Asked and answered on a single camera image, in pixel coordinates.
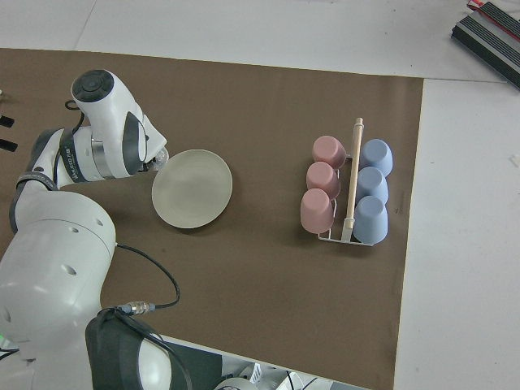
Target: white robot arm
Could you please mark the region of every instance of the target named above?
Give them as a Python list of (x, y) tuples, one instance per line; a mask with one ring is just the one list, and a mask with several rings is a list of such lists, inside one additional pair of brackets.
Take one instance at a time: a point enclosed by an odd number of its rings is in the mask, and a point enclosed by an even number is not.
[[(91, 125), (40, 135), (10, 210), (15, 237), (0, 262), (0, 333), (19, 353), (0, 364), (0, 388), (93, 388), (85, 328), (101, 310), (115, 228), (95, 201), (58, 189), (132, 176), (158, 155), (167, 160), (165, 138), (114, 74), (89, 71), (72, 95)], [(162, 349), (143, 340), (138, 361), (142, 388), (169, 388)]]

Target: black cable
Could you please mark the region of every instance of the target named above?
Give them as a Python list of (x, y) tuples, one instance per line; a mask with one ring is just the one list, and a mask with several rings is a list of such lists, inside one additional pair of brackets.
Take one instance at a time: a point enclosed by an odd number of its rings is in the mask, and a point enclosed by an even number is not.
[(287, 373), (287, 377), (289, 378), (289, 382), (291, 383), (291, 390), (294, 390), (294, 383), (291, 379), (291, 373), (289, 371), (285, 371)]
[(5, 359), (5, 358), (7, 358), (7, 357), (9, 357), (9, 356), (11, 356), (13, 353), (17, 353), (18, 351), (19, 351), (19, 350), (16, 349), (16, 350), (14, 350), (14, 351), (12, 351), (12, 352), (8, 352), (8, 353), (3, 354), (2, 356), (0, 356), (0, 361), (3, 360), (3, 359)]
[(129, 250), (135, 254), (140, 254), (143, 258), (146, 258), (148, 260), (150, 260), (153, 264), (155, 264), (155, 266), (157, 266), (163, 273), (164, 275), (166, 275), (168, 277), (168, 279), (173, 283), (174, 287), (175, 287), (175, 300), (170, 302), (170, 303), (164, 303), (164, 304), (161, 304), (161, 305), (156, 305), (155, 306), (155, 309), (164, 309), (166, 307), (171, 307), (173, 305), (176, 305), (179, 300), (180, 300), (180, 288), (179, 288), (179, 285), (177, 284), (177, 281), (175, 280), (175, 278), (171, 275), (170, 272), (168, 272), (168, 270), (160, 263), (158, 262), (157, 260), (154, 260), (153, 258), (151, 258), (148, 254), (144, 253), (143, 251), (139, 250), (139, 249), (136, 249), (136, 248), (133, 248), (132, 246), (128, 246), (128, 245), (123, 245), (123, 244), (116, 244), (118, 246), (118, 248), (121, 248), (121, 249), (126, 249), (126, 250)]
[(151, 341), (158, 347), (165, 349), (172, 357), (175, 363), (180, 368), (182, 375), (184, 376), (184, 381), (186, 382), (186, 389), (193, 390), (193, 383), (191, 375), (189, 374), (188, 368), (184, 365), (179, 355), (168, 345), (165, 341), (158, 339), (157, 337), (151, 335), (147, 330), (145, 330), (135, 319), (126, 315), (120, 310), (115, 310), (115, 317), (118, 318), (122, 323), (131, 328), (137, 334), (143, 336), (148, 341)]
[[(69, 106), (70, 103), (73, 103), (74, 101), (73, 100), (67, 100), (65, 102), (65, 107), (68, 109), (68, 110), (72, 110), (72, 111), (77, 111), (79, 110), (80, 108), (78, 106), (76, 107), (71, 107)], [(85, 114), (83, 113), (83, 111), (81, 112), (81, 116), (80, 116), (80, 121), (78, 122), (78, 124), (72, 129), (72, 135), (74, 136), (74, 134), (76, 134), (76, 132), (78, 131), (78, 129), (81, 127), (81, 125), (83, 124), (83, 121), (85, 120)], [(60, 158), (61, 154), (59, 153), (59, 148), (58, 148), (58, 151), (56, 152), (56, 156), (54, 157), (54, 164), (53, 164), (53, 168), (52, 168), (52, 181), (54, 181), (56, 184), (58, 184), (58, 160)]]
[(314, 379), (312, 379), (308, 384), (306, 384), (306, 385), (304, 386), (304, 388), (303, 388), (302, 390), (306, 390), (306, 388), (308, 388), (308, 387), (310, 386), (310, 384), (312, 384), (312, 383), (313, 383), (315, 380), (317, 380), (317, 379), (318, 379), (318, 378), (314, 378)]

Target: cable connector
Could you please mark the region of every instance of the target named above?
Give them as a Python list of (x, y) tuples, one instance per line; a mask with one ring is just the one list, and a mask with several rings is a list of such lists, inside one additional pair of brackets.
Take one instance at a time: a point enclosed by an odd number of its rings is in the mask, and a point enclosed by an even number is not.
[(139, 315), (155, 311), (155, 304), (144, 301), (134, 301), (125, 305), (118, 305), (117, 308), (128, 315)]

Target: black strap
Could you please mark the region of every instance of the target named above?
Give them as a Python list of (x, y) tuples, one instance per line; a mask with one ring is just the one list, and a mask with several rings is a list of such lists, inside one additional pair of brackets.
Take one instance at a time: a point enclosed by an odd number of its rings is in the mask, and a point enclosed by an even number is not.
[(74, 133), (71, 128), (63, 129), (62, 136), (59, 139), (59, 153), (62, 156), (63, 165), (74, 183), (87, 181), (81, 173), (76, 147), (74, 146)]
[(39, 181), (40, 183), (45, 185), (49, 191), (58, 191), (56, 183), (52, 181), (52, 179), (49, 176), (35, 171), (25, 172), (22, 176), (20, 176), (18, 178), (18, 181), (16, 182), (16, 188), (18, 188), (18, 186), (21, 183), (25, 183), (26, 181), (30, 180)]

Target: blue cup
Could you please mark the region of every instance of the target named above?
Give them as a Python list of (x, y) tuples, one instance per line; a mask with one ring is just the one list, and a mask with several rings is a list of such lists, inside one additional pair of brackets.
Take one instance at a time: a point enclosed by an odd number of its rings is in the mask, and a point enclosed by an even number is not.
[(388, 201), (387, 180), (376, 167), (365, 167), (357, 174), (356, 203), (369, 195), (378, 197), (385, 205)]
[(364, 167), (376, 167), (386, 177), (392, 171), (392, 151), (383, 140), (370, 140), (361, 149), (359, 155), (359, 169)]
[(377, 244), (388, 234), (388, 212), (378, 197), (364, 197), (354, 209), (352, 231), (363, 244)]

